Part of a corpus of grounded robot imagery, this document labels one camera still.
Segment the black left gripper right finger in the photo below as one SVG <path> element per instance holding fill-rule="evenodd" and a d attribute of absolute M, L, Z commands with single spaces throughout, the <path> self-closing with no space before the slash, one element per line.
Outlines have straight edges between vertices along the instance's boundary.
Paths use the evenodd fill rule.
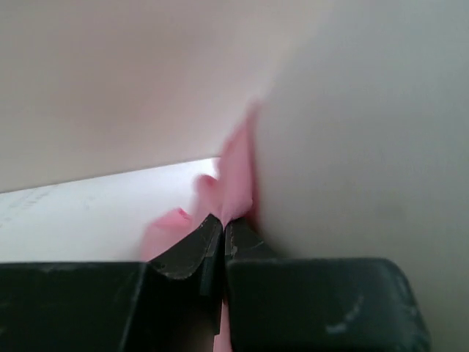
<path fill-rule="evenodd" d="M 267 261 L 281 257 L 260 235 L 255 232 L 245 218 L 227 224 L 225 230 L 225 262 L 230 261 Z"/>

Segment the pink satin pillowcase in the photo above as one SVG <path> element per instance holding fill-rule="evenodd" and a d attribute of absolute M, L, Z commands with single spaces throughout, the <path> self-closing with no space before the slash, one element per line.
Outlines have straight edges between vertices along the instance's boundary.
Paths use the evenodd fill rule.
<path fill-rule="evenodd" d="M 252 103 L 245 119 L 225 140 L 217 163 L 217 176 L 200 175 L 196 178 L 196 196 L 190 213 L 175 208 L 148 226 L 141 243 L 143 260 L 163 254 L 187 237 L 210 214 L 220 220 L 223 227 L 244 216 L 251 222 L 255 221 L 254 129 L 259 112 L 260 103 Z"/>

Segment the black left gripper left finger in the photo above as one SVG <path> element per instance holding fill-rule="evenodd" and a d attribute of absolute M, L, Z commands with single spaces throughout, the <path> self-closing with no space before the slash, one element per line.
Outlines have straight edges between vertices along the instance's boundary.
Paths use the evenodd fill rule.
<path fill-rule="evenodd" d="M 221 236 L 220 221 L 209 215 L 193 232 L 150 260 L 149 266 L 166 278 L 185 280 L 194 275 L 206 259 L 215 256 Z"/>

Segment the white pillow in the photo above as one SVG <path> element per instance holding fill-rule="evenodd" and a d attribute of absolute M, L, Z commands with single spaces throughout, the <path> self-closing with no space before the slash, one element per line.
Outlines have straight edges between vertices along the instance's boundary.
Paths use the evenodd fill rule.
<path fill-rule="evenodd" d="M 262 105 L 262 234 L 387 257 L 435 351 L 468 349 L 468 3 L 335 1 Z"/>

